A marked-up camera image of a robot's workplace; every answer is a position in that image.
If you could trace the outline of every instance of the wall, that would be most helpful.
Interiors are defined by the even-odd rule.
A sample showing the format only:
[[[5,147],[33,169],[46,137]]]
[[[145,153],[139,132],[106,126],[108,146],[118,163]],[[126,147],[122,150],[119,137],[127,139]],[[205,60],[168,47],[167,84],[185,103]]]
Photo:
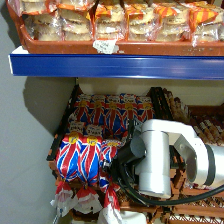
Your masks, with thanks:
[[[54,178],[45,161],[73,79],[13,77],[7,55],[19,45],[5,3],[0,3],[0,223],[45,224],[55,210]],[[173,91],[186,104],[220,105],[223,81],[80,78],[85,93],[145,95],[151,86]]]
[[[13,77],[8,54],[19,38],[4,1],[0,10],[0,223],[52,223],[56,188],[46,157],[74,82]]]

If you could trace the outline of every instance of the black cable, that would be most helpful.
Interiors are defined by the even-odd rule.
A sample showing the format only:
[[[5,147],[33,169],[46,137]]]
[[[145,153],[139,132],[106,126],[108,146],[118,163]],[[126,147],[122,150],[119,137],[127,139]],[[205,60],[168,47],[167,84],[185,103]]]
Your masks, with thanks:
[[[221,185],[220,187],[214,189],[214,190],[210,190],[206,193],[203,194],[199,194],[197,196],[191,196],[189,198],[184,198],[184,199],[178,199],[178,200],[171,200],[171,201],[156,201],[156,200],[150,200],[148,198],[145,198],[144,196],[140,195],[136,190],[134,190],[131,185],[129,184],[125,172],[127,172],[127,167],[123,166],[122,164],[119,164],[120,166],[120,173],[121,176],[126,184],[126,186],[128,187],[128,190],[139,200],[147,203],[147,204],[151,204],[151,205],[158,205],[158,206],[172,206],[172,205],[179,205],[179,204],[186,204],[186,203],[191,203],[191,202],[195,202],[195,201],[200,201],[203,200],[205,198],[209,198],[214,196],[215,194],[221,193],[222,191],[224,191],[224,185]]]

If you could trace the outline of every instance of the packaged bread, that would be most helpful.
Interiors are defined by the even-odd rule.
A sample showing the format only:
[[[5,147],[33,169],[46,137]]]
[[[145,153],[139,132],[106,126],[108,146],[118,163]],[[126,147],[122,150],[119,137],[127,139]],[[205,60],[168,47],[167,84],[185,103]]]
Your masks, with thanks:
[[[205,1],[184,4],[190,9],[189,23],[192,45],[199,42],[218,41],[223,24],[224,10]]]
[[[60,9],[65,41],[89,41],[92,39],[92,24],[89,12]]]
[[[61,9],[87,11],[94,4],[94,0],[59,0],[57,7]]]
[[[18,16],[39,15],[56,10],[55,0],[9,0],[8,3]]]
[[[95,12],[95,39],[125,38],[125,16],[119,0],[100,0]]]
[[[169,42],[189,39],[189,9],[178,3],[153,3],[154,13],[159,16],[160,27],[156,41]]]
[[[154,38],[156,18],[153,8],[143,0],[125,0],[125,16],[127,20],[127,39],[147,41]]]
[[[34,39],[39,41],[61,41],[61,20],[58,12],[32,16]]]

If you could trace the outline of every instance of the grey wall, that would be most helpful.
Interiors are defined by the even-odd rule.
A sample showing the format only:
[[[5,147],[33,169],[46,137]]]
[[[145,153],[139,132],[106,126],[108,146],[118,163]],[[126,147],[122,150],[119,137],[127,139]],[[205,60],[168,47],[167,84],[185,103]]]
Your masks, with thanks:
[[[73,79],[13,77],[8,54],[19,45],[0,3],[0,223],[52,223],[54,177],[46,156]]]

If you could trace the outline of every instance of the shelf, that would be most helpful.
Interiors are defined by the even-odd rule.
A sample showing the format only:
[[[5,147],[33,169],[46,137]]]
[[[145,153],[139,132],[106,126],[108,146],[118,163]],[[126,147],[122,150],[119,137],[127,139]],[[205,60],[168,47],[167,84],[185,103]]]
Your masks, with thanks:
[[[15,76],[224,80],[224,56],[147,56],[106,54],[9,55]]]

